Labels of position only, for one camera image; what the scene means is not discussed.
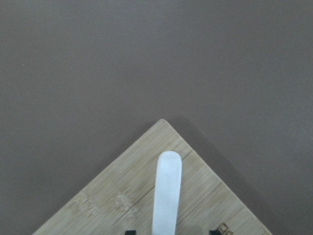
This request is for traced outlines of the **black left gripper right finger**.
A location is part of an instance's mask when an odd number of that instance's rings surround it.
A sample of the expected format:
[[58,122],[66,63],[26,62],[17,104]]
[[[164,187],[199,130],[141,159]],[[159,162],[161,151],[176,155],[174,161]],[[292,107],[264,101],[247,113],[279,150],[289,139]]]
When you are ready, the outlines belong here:
[[210,230],[209,235],[220,235],[220,231],[219,230]]

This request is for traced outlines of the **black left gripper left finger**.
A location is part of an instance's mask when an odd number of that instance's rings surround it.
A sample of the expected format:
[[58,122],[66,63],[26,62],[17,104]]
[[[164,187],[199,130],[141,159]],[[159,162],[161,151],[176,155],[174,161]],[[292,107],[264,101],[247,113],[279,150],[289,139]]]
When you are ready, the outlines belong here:
[[136,230],[127,230],[125,235],[136,235]]

